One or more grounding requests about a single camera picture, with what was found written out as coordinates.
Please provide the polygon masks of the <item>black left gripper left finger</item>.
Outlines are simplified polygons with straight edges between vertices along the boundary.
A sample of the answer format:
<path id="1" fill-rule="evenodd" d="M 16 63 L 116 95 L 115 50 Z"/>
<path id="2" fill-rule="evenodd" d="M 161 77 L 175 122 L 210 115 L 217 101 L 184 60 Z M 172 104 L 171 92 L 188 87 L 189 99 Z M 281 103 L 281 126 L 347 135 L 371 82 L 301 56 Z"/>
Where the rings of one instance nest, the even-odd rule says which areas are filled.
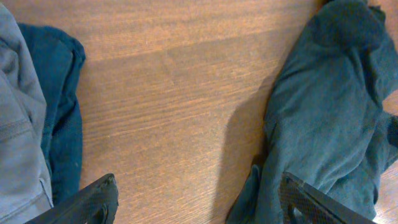
<path id="1" fill-rule="evenodd" d="M 113 224 L 118 209 L 114 174 L 106 174 L 27 224 Z"/>

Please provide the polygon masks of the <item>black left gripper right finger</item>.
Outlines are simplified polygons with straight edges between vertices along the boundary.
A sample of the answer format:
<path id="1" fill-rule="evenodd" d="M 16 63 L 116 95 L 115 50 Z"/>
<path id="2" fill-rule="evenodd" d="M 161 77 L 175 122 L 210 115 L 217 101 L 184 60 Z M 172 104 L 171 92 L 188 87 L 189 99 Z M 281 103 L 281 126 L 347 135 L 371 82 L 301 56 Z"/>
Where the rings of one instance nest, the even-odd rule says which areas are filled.
<path id="1" fill-rule="evenodd" d="M 375 224 L 290 172 L 282 174 L 279 200 L 284 223 Z"/>

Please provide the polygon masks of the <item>dark green t-shirt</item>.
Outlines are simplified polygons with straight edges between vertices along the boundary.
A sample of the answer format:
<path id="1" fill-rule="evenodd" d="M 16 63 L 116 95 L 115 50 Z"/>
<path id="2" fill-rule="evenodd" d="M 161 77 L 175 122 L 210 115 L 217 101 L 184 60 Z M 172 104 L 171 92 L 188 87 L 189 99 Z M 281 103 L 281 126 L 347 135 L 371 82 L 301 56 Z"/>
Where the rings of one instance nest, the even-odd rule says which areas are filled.
<path id="1" fill-rule="evenodd" d="M 373 219 L 381 175 L 397 160 L 397 52 L 380 7 L 330 1 L 307 23 L 275 81 L 265 116 L 268 155 L 251 169 L 228 223 L 281 223 L 290 172 Z"/>

